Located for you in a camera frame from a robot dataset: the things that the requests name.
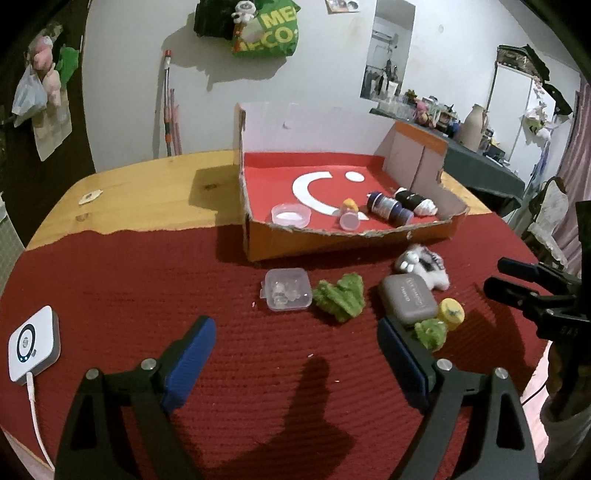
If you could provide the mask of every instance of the pink curtain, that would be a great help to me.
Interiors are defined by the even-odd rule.
[[[591,87],[583,77],[575,115],[571,140],[557,173],[564,180],[569,211],[554,231],[554,239],[569,261],[567,270],[572,274],[578,274],[581,269],[581,244],[574,204],[591,200]]]

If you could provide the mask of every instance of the dark brown door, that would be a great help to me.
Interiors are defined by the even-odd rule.
[[[55,20],[64,26],[66,45],[80,48],[89,4],[88,0],[20,3],[29,21],[10,32],[0,50],[0,105],[5,108],[5,118],[11,114],[14,93],[25,69],[23,52],[29,42]],[[37,154],[30,120],[18,128],[6,125],[0,132],[5,138],[5,146],[0,142],[0,192],[4,192],[8,214],[25,246],[68,188],[95,172],[82,104],[81,67],[68,82],[67,90],[72,133],[44,162]]]

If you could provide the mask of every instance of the chair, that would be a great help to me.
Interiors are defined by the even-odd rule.
[[[560,270],[566,268],[568,262],[552,233],[568,209],[569,199],[562,179],[552,177],[530,202],[533,222],[521,237],[539,261]]]

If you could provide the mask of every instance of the silver bolt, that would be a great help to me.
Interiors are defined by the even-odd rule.
[[[496,367],[495,375],[499,377],[501,380],[505,380],[509,377],[509,372],[505,370],[503,367]]]
[[[88,380],[94,380],[96,377],[99,376],[99,371],[96,368],[91,368],[86,372],[86,378]]]
[[[453,367],[453,363],[447,358],[440,358],[439,360],[437,360],[437,366],[440,370],[449,372]]]
[[[156,367],[158,362],[153,358],[147,358],[146,360],[142,360],[141,367],[142,370],[153,370]]]

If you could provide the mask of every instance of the wooden table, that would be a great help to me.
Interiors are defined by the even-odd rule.
[[[443,186],[470,207],[490,210],[454,178],[442,172]],[[78,201],[103,190],[93,202]],[[159,158],[86,177],[73,185],[45,218],[27,249],[92,230],[183,230],[242,221],[238,152],[223,150]]]

